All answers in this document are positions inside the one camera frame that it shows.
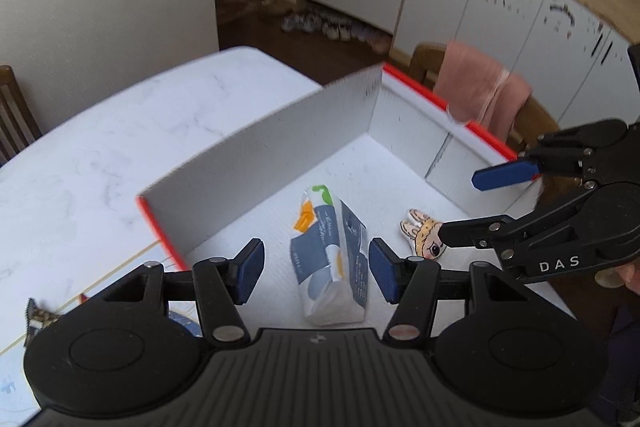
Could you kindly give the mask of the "person's hand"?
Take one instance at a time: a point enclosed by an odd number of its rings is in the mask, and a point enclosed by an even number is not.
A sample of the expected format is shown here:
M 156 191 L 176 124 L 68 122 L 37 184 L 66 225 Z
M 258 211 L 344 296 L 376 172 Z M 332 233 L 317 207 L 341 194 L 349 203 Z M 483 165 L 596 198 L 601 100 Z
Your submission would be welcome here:
M 636 295 L 640 295 L 640 259 L 634 259 L 626 265 L 599 271 L 594 280 L 604 288 L 626 287 Z

